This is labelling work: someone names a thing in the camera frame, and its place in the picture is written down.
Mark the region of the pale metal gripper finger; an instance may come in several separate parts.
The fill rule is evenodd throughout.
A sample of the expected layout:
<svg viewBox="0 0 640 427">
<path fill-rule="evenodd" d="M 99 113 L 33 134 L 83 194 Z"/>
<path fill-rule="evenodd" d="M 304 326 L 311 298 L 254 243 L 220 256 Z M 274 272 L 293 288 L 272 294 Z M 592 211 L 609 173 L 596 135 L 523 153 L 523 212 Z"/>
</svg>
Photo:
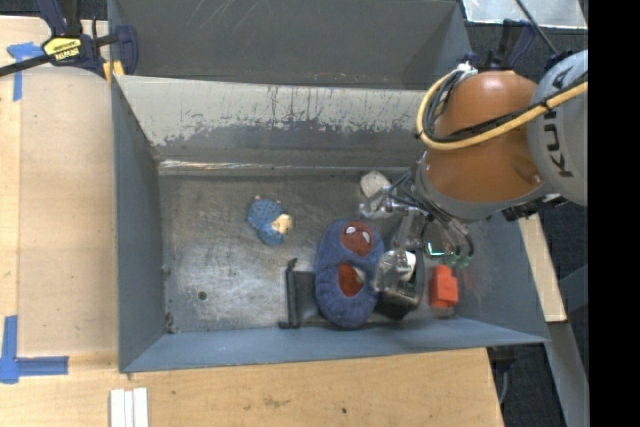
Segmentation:
<svg viewBox="0 0 640 427">
<path fill-rule="evenodd" d="M 416 255 L 409 251 L 387 251 L 378 260 L 374 276 L 375 290 L 389 290 L 408 283 L 417 266 Z"/>
<path fill-rule="evenodd" d="M 421 290 L 414 286 L 389 287 L 381 293 L 380 300 L 384 304 L 399 307 L 418 307 L 421 302 Z"/>
</svg>

